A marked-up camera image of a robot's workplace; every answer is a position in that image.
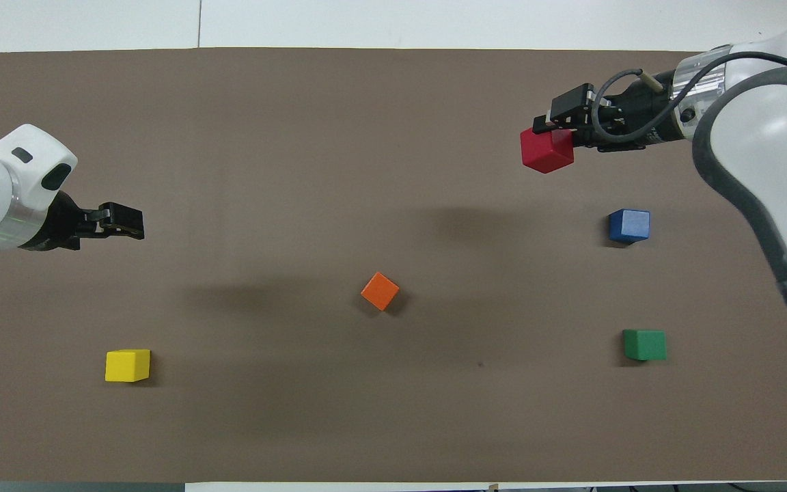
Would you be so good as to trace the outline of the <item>green wooden block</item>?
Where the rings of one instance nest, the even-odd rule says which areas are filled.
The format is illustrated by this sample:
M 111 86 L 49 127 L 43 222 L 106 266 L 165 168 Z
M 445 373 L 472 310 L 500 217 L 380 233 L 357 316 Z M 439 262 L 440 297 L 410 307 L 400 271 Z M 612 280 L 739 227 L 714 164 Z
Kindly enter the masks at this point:
M 660 330 L 622 330 L 624 355 L 635 361 L 667 360 L 667 337 Z

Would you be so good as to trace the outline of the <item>orange wooden block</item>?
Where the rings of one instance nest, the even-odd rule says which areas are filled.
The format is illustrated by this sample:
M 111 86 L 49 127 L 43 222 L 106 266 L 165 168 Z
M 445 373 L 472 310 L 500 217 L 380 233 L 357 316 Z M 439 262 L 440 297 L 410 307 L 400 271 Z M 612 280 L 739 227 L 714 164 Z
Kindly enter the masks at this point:
M 396 299 L 399 292 L 400 287 L 393 280 L 376 271 L 360 290 L 360 296 L 378 311 L 383 312 Z

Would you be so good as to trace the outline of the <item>blue wooden block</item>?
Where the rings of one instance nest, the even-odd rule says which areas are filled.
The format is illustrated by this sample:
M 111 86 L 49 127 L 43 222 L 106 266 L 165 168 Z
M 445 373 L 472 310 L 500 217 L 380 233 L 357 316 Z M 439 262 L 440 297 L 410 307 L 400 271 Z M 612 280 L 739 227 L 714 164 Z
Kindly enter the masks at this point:
M 652 234 L 652 214 L 648 210 L 619 209 L 608 216 L 608 237 L 616 243 L 643 242 Z

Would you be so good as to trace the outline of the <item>yellow wooden block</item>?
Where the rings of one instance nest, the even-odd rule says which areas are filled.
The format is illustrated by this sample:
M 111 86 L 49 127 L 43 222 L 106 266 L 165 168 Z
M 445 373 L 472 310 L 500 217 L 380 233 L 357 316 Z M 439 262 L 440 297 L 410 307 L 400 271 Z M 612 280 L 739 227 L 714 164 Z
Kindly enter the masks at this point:
M 105 355 L 105 382 L 136 383 L 150 378 L 150 349 L 112 350 Z

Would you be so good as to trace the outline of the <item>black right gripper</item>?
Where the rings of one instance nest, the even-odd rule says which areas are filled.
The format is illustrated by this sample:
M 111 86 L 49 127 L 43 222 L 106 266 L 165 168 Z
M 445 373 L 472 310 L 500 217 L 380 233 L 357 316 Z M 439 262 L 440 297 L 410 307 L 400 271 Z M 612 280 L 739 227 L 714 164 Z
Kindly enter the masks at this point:
M 594 102 L 594 86 L 591 83 L 581 84 L 553 98 L 550 115 L 535 116 L 533 134 L 568 131 L 575 148 L 598 148 L 600 152 L 643 150 L 652 144 L 681 140 L 682 131 L 672 111 L 653 124 L 650 130 L 643 130 L 672 101 L 674 72 L 660 72 L 654 77 L 660 82 L 662 92 L 656 92 L 646 82 L 636 80 L 620 94 L 603 94 L 599 126 L 612 136 L 628 137 L 624 142 L 612 142 L 608 137 L 593 131 L 590 107 Z

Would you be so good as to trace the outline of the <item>brown table mat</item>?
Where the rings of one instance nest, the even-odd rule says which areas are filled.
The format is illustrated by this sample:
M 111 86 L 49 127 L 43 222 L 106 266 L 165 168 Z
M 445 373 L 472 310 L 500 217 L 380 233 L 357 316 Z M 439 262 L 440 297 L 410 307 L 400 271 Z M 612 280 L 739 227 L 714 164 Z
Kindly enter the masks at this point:
M 689 143 L 521 164 L 557 94 L 681 59 L 0 53 L 0 138 L 43 128 L 146 230 L 0 251 L 0 480 L 787 480 L 787 308 Z M 121 349 L 150 378 L 105 382 Z

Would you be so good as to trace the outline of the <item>red wooden block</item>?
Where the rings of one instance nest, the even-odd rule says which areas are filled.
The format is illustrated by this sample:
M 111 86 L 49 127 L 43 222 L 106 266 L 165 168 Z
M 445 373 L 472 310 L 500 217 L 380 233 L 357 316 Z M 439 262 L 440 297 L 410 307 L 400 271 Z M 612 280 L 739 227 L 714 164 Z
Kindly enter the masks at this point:
M 549 174 L 575 161 L 572 131 L 552 130 L 540 134 L 527 128 L 521 138 L 521 161 L 541 174 Z

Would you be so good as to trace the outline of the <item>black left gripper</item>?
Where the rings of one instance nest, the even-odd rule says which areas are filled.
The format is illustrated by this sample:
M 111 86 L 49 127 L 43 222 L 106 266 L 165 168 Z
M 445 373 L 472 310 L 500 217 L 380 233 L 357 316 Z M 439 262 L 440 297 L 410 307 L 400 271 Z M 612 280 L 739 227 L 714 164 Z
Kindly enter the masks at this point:
M 145 238 L 142 227 L 134 228 L 119 223 L 143 223 L 143 212 L 115 202 L 105 202 L 97 208 L 84 210 L 79 208 L 68 193 L 59 192 L 47 209 L 46 219 L 40 230 L 22 244 L 21 249 L 79 250 L 79 237 L 103 239 L 121 236 L 135 240 Z

